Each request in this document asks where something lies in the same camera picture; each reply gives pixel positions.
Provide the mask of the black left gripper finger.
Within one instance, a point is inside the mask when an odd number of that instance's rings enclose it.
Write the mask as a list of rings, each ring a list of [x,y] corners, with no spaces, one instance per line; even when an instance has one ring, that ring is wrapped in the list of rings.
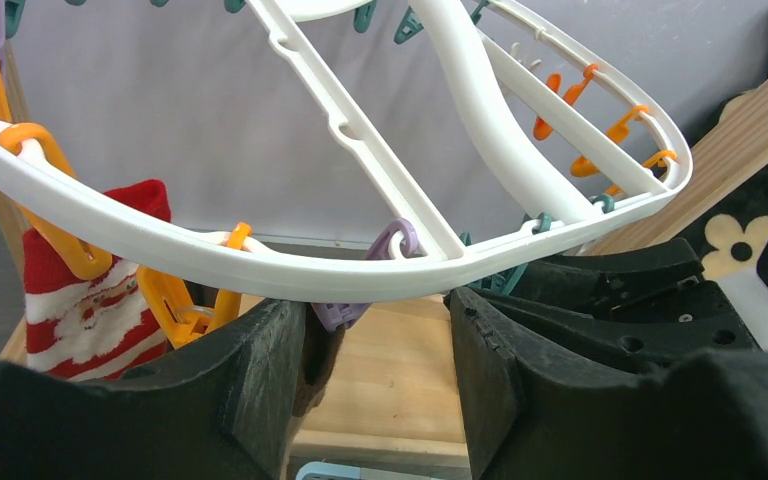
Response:
[[[304,305],[264,300],[116,380],[0,361],[0,479],[278,479]]]

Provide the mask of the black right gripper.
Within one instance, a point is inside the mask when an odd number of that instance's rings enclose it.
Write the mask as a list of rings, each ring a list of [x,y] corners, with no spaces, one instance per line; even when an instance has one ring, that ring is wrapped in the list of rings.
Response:
[[[533,261],[524,299],[452,291],[472,476],[768,479],[768,352],[694,353],[760,348],[718,284],[679,289],[702,272],[674,239]]]

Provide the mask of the white plastic sock hanger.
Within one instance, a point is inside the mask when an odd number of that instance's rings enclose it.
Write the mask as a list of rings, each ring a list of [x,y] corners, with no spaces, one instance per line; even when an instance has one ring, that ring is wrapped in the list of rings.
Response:
[[[611,143],[495,43],[540,31],[595,53],[515,1],[488,29],[459,1],[416,1],[418,42],[351,32],[311,3],[46,1],[27,60],[76,176],[36,138],[0,145],[0,190],[84,243],[217,288],[383,302],[448,290],[651,215],[664,179]],[[0,120],[0,136],[18,130]]]

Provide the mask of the red white striped santa sock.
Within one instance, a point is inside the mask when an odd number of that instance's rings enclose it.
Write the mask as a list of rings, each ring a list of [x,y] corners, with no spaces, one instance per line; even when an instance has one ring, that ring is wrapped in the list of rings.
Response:
[[[115,379],[167,350],[139,290],[137,264],[113,257],[100,277],[76,277],[34,229],[23,235],[26,365],[83,381]]]

